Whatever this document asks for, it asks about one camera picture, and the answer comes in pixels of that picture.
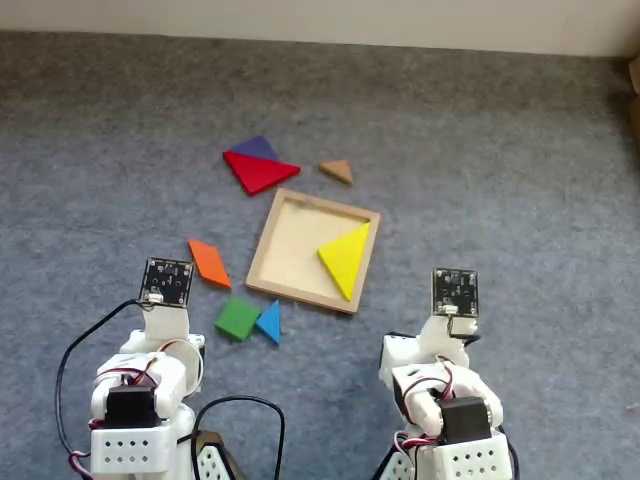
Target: wall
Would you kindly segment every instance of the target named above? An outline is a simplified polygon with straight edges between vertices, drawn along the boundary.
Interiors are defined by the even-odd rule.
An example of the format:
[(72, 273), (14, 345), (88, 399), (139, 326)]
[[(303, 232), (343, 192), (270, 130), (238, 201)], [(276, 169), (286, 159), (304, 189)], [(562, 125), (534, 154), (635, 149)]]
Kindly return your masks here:
[(0, 28), (629, 56), (640, 0), (0, 0)]

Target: black cable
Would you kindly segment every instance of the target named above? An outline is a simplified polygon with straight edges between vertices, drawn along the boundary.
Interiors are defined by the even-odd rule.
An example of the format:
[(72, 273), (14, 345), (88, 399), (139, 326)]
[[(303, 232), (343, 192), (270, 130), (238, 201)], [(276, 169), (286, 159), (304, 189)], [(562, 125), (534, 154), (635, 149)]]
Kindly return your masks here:
[(122, 310), (127, 308), (130, 305), (137, 305), (143, 310), (147, 309), (146, 304), (138, 301), (138, 300), (127, 300), (124, 303), (121, 303), (116, 308), (114, 308), (110, 313), (102, 318), (98, 323), (93, 325), (91, 328), (86, 330), (82, 335), (76, 338), (62, 355), (62, 360), (60, 360), (60, 366), (58, 367), (58, 373), (56, 375), (56, 388), (55, 388), (55, 412), (56, 412), (56, 424), (58, 427), (58, 437), (60, 438), (60, 443), (65, 448), (67, 453), (71, 455), (74, 452), (74, 449), (71, 447), (69, 443), (69, 439), (67, 438), (67, 434), (64, 429), (64, 421), (62, 419), (62, 378), (64, 376), (64, 369), (67, 365), (67, 361), (69, 360), (69, 355), (71, 352), (82, 343), (89, 335), (102, 327), (105, 323), (115, 317)]
[(215, 407), (216, 405), (220, 405), (221, 403), (236, 402), (236, 401), (247, 401), (247, 402), (254, 402), (254, 403), (260, 403), (262, 405), (266, 405), (272, 410), (275, 410), (275, 412), (280, 417), (280, 439), (278, 441), (278, 456), (276, 458), (276, 468), (273, 475), (274, 480), (278, 480), (280, 478), (280, 465), (282, 464), (282, 450), (284, 449), (284, 429), (285, 429), (284, 413), (282, 413), (282, 410), (280, 409), (280, 407), (278, 407), (275, 403), (272, 403), (269, 400), (265, 400), (264, 398), (253, 397), (249, 395), (230, 395), (228, 397), (218, 398), (216, 400), (213, 400), (207, 403), (198, 412), (198, 415), (196, 416), (196, 421), (193, 424), (193, 430), (191, 431), (191, 465), (193, 466), (193, 474), (195, 476), (195, 480), (202, 480), (200, 478), (200, 471), (198, 469), (198, 455), (196, 453), (196, 437), (198, 436), (198, 432), (200, 431), (199, 427), (200, 427), (200, 422), (202, 421), (202, 417), (204, 416), (205, 413), (207, 413), (207, 410), (209, 410), (211, 407)]
[(498, 431), (505, 437), (507, 437), (507, 448), (509, 449), (509, 454), (511, 454), (511, 461), (513, 462), (513, 480), (520, 480), (520, 460), (518, 459), (518, 452), (516, 452), (516, 447), (514, 447), (513, 444), (509, 441), (509, 435), (507, 435), (507, 432), (505, 432), (502, 425), (498, 427)]
[(416, 451), (413, 454), (413, 480), (418, 480), (418, 450), (420, 450), (420, 447), (416, 447)]

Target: blue-gray carpet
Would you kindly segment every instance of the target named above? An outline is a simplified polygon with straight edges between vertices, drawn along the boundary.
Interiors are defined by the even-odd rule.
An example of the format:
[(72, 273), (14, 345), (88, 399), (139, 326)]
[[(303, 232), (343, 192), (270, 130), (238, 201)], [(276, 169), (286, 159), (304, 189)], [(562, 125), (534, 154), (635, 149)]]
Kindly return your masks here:
[[(0, 471), (71, 477), (53, 381), (81, 330), (138, 293), (147, 256), (217, 245), (243, 287), (273, 190), (247, 197), (225, 147), (265, 134), (303, 166), (287, 186), (383, 214), (360, 312), (282, 302), (282, 345), (212, 328), (228, 294), (192, 290), (207, 336), (195, 408), (262, 395), (287, 415), (284, 480), (367, 479), (401, 426), (376, 376), (389, 330), (417, 333), (435, 266), (480, 272), (472, 366), (501, 396), (522, 478), (636, 478), (640, 168), (624, 62), (404, 48), (0, 33)], [(354, 159), (353, 188), (321, 160)], [(131, 311), (69, 365), (68, 429), (87, 448), (93, 372)], [(220, 407), (252, 479), (277, 421)]]

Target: red wire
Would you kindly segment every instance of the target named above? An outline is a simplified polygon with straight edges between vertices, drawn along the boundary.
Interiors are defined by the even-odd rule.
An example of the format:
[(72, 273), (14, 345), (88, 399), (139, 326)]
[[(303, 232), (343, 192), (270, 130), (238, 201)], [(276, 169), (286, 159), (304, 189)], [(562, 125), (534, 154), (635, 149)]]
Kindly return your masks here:
[(74, 472), (78, 473), (83, 478), (83, 480), (93, 480), (91, 472), (84, 468), (79, 460), (80, 458), (86, 458), (89, 455), (90, 454), (88, 453), (75, 450), (69, 454), (68, 458), (69, 466), (73, 469)]
[(423, 382), (427, 382), (427, 381), (430, 381), (430, 380), (444, 382), (444, 383), (446, 383), (446, 385), (445, 385), (444, 389), (442, 390), (442, 392), (440, 393), (440, 399), (442, 399), (442, 400), (446, 399), (449, 396), (449, 394), (451, 393), (451, 391), (453, 390), (453, 372), (447, 366), (446, 363), (442, 362), (442, 365), (443, 365), (445, 371), (449, 374), (449, 381), (445, 381), (445, 380), (442, 380), (441, 378), (435, 378), (435, 377), (422, 377), (422, 378), (419, 378), (418, 380), (416, 380), (415, 382), (413, 382), (411, 385), (409, 385), (409, 388), (407, 388), (404, 391), (404, 394), (402, 396), (403, 397), (404, 408), (405, 408), (405, 411), (407, 412), (407, 420), (412, 425), (415, 425), (415, 423), (411, 419), (411, 415), (409, 414), (409, 408), (407, 407), (407, 396), (409, 395), (409, 392), (413, 388), (415, 388), (417, 385), (419, 385), (419, 384), (421, 384)]
[(151, 375), (149, 375), (146, 371), (144, 370), (140, 370), (139, 368), (129, 368), (129, 367), (119, 367), (119, 368), (111, 368), (109, 370), (105, 370), (104, 372), (100, 373), (98, 375), (98, 378), (102, 377), (103, 375), (106, 375), (108, 373), (137, 373), (138, 376), (142, 375), (144, 377), (147, 377), (149, 380), (151, 380), (151, 382), (155, 385), (158, 386), (158, 383), (153, 379), (153, 377), (151, 377)]
[(151, 367), (151, 365), (153, 365), (154, 363), (156, 363), (156, 360), (158, 360), (157, 357), (153, 357), (151, 360), (149, 360), (147, 362), (147, 366), (144, 367), (144, 370), (142, 371), (142, 373), (140, 373), (135, 380), (133, 381), (133, 385), (138, 385), (140, 383), (140, 381), (146, 376), (149, 377), (149, 368)]

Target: cable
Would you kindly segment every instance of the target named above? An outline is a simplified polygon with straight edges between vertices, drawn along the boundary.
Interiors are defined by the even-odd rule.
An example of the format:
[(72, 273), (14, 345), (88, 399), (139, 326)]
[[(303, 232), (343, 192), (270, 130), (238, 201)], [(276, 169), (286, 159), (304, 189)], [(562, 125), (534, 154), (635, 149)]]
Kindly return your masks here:
[(413, 452), (413, 480), (418, 480), (418, 450), (420, 447), (416, 447), (416, 451)]
[(69, 454), (69, 458), (67, 459), (67, 461), (69, 462), (69, 466), (73, 469), (73, 471), (78, 473), (78, 475), (80, 475), (83, 480), (93, 480), (91, 472), (84, 468), (79, 460), (80, 458), (86, 458), (89, 455), (89, 453), (79, 452), (76, 450), (71, 452)]
[(411, 464), (411, 457), (409, 456), (407, 451), (400, 445), (400, 442), (399, 442), (400, 438), (402, 438), (402, 440), (405, 441), (407, 438), (409, 438), (409, 435), (407, 435), (406, 432), (402, 432), (402, 431), (395, 432), (393, 434), (393, 445), (398, 452), (400, 452), (402, 455), (406, 457), (409, 464)]
[(71, 355), (71, 352), (80, 343), (82, 343), (89, 335), (91, 335), (93, 332), (98, 330), (105, 323), (107, 323), (109, 320), (111, 320), (118, 313), (120, 313), (122, 310), (124, 310), (130, 305), (137, 305), (142, 309), (146, 309), (148, 307), (145, 303), (142, 303), (138, 300), (127, 300), (126, 302), (121, 303), (116, 308), (114, 308), (111, 312), (109, 312), (106, 316), (104, 316), (98, 323), (93, 325), (91, 328), (86, 330), (82, 335), (76, 338), (73, 342), (71, 342), (71, 345), (67, 347), (67, 349), (64, 352), (64, 355), (62, 355), (62, 360), (60, 360), (60, 365), (58, 366), (58, 373), (56, 375), (56, 387), (55, 387), (55, 394), (54, 394), (56, 425), (58, 427), (58, 437), (60, 438), (60, 443), (62, 443), (62, 446), (65, 448), (65, 450), (70, 456), (76, 451), (71, 447), (71, 444), (69, 443), (69, 439), (67, 438), (67, 433), (65, 432), (65, 429), (64, 429), (64, 421), (62, 419), (62, 379), (64, 377), (64, 369), (67, 365), (67, 361), (69, 360), (69, 356)]
[(94, 380), (94, 385), (97, 385), (102, 380), (105, 380), (107, 378), (122, 376), (125, 373), (136, 374), (136, 378), (133, 379), (133, 383), (131, 385), (138, 385), (142, 378), (147, 378), (148, 380), (151, 381), (154, 387), (158, 386), (158, 382), (156, 382), (153, 379), (153, 377), (147, 373), (146, 368), (145, 370), (140, 370), (139, 368), (131, 368), (131, 367), (116, 367), (116, 368), (110, 368), (109, 370), (105, 370), (104, 372), (102, 372), (96, 377), (96, 379)]
[(442, 392), (440, 392), (440, 398), (441, 399), (445, 398), (447, 395), (452, 393), (451, 392), (451, 388), (453, 386), (453, 372), (451, 371), (451, 369), (447, 365), (444, 364), (444, 362), (442, 362), (442, 364), (443, 364), (444, 369), (446, 370), (446, 372), (449, 374), (449, 380), (448, 381), (447, 380), (443, 380), (441, 378), (436, 378), (436, 377), (422, 377), (422, 378), (419, 378), (418, 380), (416, 380), (415, 382), (413, 382), (411, 385), (409, 385), (409, 387), (402, 394), (402, 405), (404, 405), (407, 421), (409, 423), (411, 423), (412, 425), (415, 425), (415, 422), (411, 419), (411, 415), (409, 413), (409, 408), (407, 407), (407, 396), (409, 395), (411, 390), (413, 390), (415, 387), (417, 387), (418, 385), (420, 385), (423, 382), (436, 381), (436, 382), (442, 382), (442, 383), (445, 384), (444, 389), (442, 390)]
[(516, 452), (516, 448), (509, 441), (509, 435), (507, 435), (502, 425), (498, 427), (498, 431), (507, 437), (507, 448), (509, 449), (511, 461), (513, 462), (513, 480), (520, 480), (520, 460), (518, 459), (518, 452)]
[(204, 416), (205, 413), (207, 413), (207, 410), (209, 410), (212, 407), (215, 407), (216, 405), (220, 405), (222, 403), (228, 403), (228, 402), (236, 402), (236, 401), (254, 402), (254, 403), (260, 403), (262, 405), (266, 405), (267, 407), (274, 410), (280, 417), (280, 439), (278, 441), (278, 456), (276, 457), (276, 467), (273, 475), (274, 480), (278, 480), (280, 478), (280, 466), (282, 464), (282, 450), (284, 449), (284, 429), (285, 429), (284, 413), (282, 413), (282, 410), (280, 409), (280, 407), (278, 407), (275, 403), (272, 403), (269, 400), (265, 400), (264, 398), (253, 397), (249, 395), (230, 395), (228, 397), (218, 398), (216, 400), (213, 400), (207, 403), (198, 412), (198, 415), (196, 416), (196, 421), (193, 424), (193, 430), (191, 431), (191, 465), (193, 466), (193, 474), (194, 474), (195, 480), (202, 480), (200, 478), (200, 471), (198, 469), (198, 456), (196, 453), (196, 437), (198, 436), (202, 417)]

